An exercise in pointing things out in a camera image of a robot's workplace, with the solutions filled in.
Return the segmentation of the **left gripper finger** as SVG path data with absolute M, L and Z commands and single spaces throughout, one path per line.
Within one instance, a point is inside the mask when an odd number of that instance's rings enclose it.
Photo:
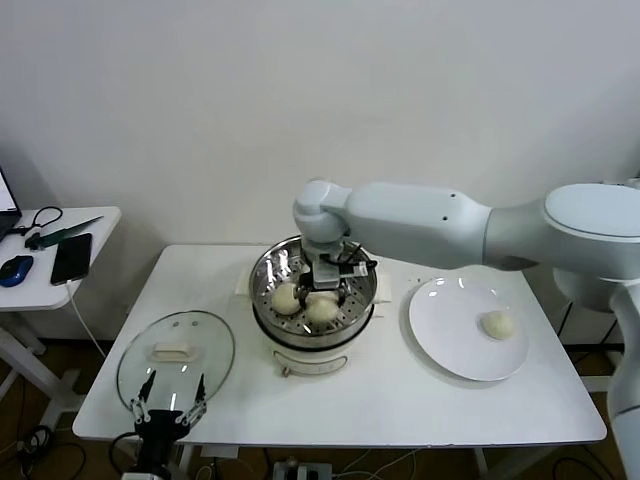
M 153 387 L 155 377 L 156 371 L 152 370 L 149 373 L 148 378 L 143 382 L 137 396 L 132 398 L 129 402 L 135 425 L 141 425 L 151 421 L 151 415 L 147 407 L 147 400 Z
M 177 418 L 177 423 L 181 425 L 196 425 L 202 418 L 202 416 L 206 413 L 206 411 L 207 406 L 205 376 L 201 374 L 196 389 L 196 395 L 194 397 L 194 404 L 188 411 L 183 412 Z

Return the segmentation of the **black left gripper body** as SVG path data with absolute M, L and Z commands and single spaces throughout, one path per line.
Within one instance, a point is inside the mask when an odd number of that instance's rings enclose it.
M 173 445 L 188 434 L 183 411 L 151 409 L 149 420 L 137 425 L 137 435 L 142 440 L 138 455 L 139 466 L 166 466 Z

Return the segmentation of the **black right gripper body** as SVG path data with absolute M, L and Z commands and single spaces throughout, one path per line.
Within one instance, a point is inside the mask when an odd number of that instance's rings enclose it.
M 318 255 L 311 260 L 315 290 L 336 290 L 341 282 L 341 262 L 338 256 Z

